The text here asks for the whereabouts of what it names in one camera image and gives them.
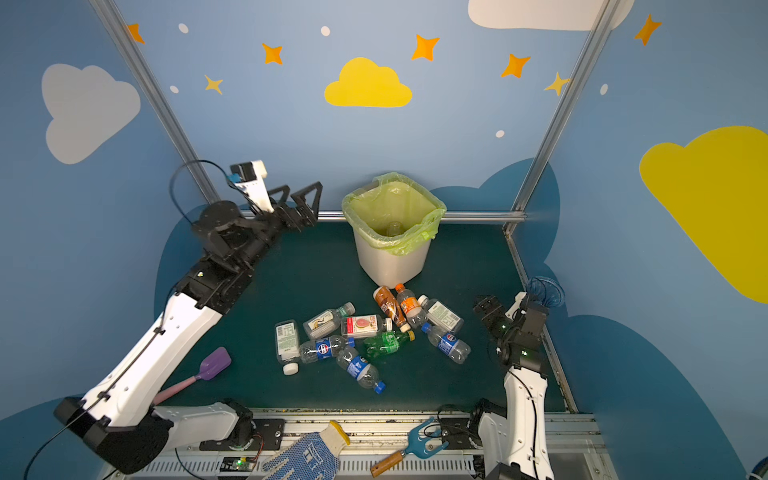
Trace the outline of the clear bottle green cap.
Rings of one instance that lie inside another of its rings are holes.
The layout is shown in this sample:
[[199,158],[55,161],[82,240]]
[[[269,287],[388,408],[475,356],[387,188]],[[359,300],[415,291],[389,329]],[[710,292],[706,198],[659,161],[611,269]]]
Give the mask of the clear bottle green cap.
[[351,302],[335,309],[326,309],[303,324],[305,333],[312,340],[325,338],[338,329],[345,318],[354,313],[355,306]]

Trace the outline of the clear bottle blue label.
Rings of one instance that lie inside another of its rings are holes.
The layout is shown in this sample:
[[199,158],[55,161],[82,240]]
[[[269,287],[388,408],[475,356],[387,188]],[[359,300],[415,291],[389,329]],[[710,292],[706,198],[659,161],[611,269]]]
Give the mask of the clear bottle blue label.
[[401,222],[390,222],[385,230],[385,234],[389,237],[395,237],[401,235],[405,231],[405,228]]

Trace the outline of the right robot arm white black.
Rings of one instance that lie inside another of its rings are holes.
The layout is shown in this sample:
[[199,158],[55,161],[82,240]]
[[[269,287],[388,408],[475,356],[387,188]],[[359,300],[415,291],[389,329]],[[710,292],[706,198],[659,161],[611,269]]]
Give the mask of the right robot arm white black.
[[552,479],[544,413],[548,379],[540,353],[549,309],[536,296],[520,292],[510,308],[488,296],[474,311],[491,334],[495,358],[505,371],[506,405],[482,400],[470,422],[482,445],[484,475]]

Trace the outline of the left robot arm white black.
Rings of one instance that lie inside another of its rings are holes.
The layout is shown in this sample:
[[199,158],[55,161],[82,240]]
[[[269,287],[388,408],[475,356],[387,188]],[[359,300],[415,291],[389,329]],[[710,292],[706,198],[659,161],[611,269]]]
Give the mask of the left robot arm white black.
[[117,471],[134,474],[180,446],[252,441],[253,416],[232,400],[162,407],[155,398],[191,348],[232,309],[281,234],[317,223],[321,183],[275,191],[280,197],[253,217],[232,201],[208,205],[191,224],[204,254],[173,287],[157,320],[97,386],[56,407],[64,427]]

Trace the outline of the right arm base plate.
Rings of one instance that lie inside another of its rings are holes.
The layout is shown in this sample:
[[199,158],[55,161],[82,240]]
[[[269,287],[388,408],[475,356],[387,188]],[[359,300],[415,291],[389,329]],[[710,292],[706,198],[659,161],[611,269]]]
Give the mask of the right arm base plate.
[[468,429],[467,418],[443,418],[438,423],[440,439],[448,444],[449,450],[480,450],[482,448],[479,438]]

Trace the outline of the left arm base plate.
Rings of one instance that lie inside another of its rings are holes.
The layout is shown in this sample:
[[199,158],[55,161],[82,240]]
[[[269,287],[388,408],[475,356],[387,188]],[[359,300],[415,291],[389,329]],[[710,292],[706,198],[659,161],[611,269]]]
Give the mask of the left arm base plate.
[[277,451],[281,448],[284,419],[240,419],[223,440],[207,440],[199,444],[201,451]]

